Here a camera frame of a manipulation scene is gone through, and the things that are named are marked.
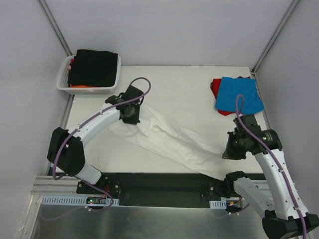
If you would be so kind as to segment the white t shirt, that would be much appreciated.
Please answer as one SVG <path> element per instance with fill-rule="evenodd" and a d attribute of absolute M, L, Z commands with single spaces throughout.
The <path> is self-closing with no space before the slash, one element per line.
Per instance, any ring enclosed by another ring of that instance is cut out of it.
<path fill-rule="evenodd" d="M 224 147 L 219 142 L 180 126 L 149 106 L 141 107 L 137 125 L 118 121 L 108 130 L 192 171 L 218 180 L 227 174 L 227 164 L 221 158 Z"/>

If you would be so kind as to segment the blue t shirt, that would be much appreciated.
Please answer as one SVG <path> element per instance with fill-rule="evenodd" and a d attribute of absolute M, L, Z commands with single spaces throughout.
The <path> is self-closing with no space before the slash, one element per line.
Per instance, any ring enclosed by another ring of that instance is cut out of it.
<path fill-rule="evenodd" d="M 222 77 L 217 81 L 214 89 L 216 90 L 215 108 L 225 115 L 232 114 L 236 110 L 245 115 L 264 110 L 255 79 Z"/>

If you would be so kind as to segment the red t shirt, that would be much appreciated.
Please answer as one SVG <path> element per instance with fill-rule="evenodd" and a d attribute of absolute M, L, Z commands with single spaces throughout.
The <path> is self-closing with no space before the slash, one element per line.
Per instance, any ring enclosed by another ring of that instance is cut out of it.
<path fill-rule="evenodd" d="M 254 107 L 249 103 L 250 99 L 254 99 L 256 90 L 255 82 L 250 77 L 216 78 L 210 84 L 210 89 L 216 99 L 215 108 L 221 115 L 234 114 L 236 106 L 242 114 L 255 113 Z"/>

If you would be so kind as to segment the white plastic basket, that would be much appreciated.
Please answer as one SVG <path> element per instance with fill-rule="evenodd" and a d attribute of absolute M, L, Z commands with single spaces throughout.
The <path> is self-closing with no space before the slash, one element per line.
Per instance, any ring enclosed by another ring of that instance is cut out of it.
<path fill-rule="evenodd" d="M 58 90 L 65 91 L 69 93 L 70 95 L 110 95 L 115 92 L 115 89 L 117 87 L 117 84 L 120 78 L 120 71 L 121 71 L 121 64 L 122 64 L 122 59 L 120 56 L 118 56 L 118 61 L 117 61 L 115 83 L 111 87 L 90 87 L 90 88 L 68 87 L 69 65 L 71 63 L 71 60 L 73 59 L 74 59 L 74 55 L 67 56 L 59 68 L 59 71 L 56 77 L 56 88 Z"/>

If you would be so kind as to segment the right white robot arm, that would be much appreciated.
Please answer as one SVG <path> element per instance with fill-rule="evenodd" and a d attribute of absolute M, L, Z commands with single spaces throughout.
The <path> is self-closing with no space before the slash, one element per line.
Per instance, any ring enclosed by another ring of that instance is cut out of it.
<path fill-rule="evenodd" d="M 319 217 L 308 211 L 293 184 L 278 134 L 272 129 L 261 130 L 254 115 L 236 117 L 234 123 L 222 158 L 241 160 L 251 153 L 263 171 L 270 196 L 242 171 L 226 175 L 224 192 L 231 197 L 238 194 L 247 201 L 261 217 L 268 238 L 307 238 L 318 228 Z"/>

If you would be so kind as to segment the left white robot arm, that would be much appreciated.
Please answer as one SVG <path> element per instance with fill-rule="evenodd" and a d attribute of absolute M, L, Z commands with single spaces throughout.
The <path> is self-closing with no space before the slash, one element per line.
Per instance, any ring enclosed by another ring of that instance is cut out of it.
<path fill-rule="evenodd" d="M 86 162 L 84 148 L 102 130 L 122 121 L 138 124 L 140 105 L 145 93 L 129 85 L 118 96 L 108 97 L 104 104 L 90 117 L 69 128 L 56 128 L 51 136 L 47 159 L 65 174 L 88 182 L 88 188 L 99 194 L 105 190 L 102 173 Z"/>

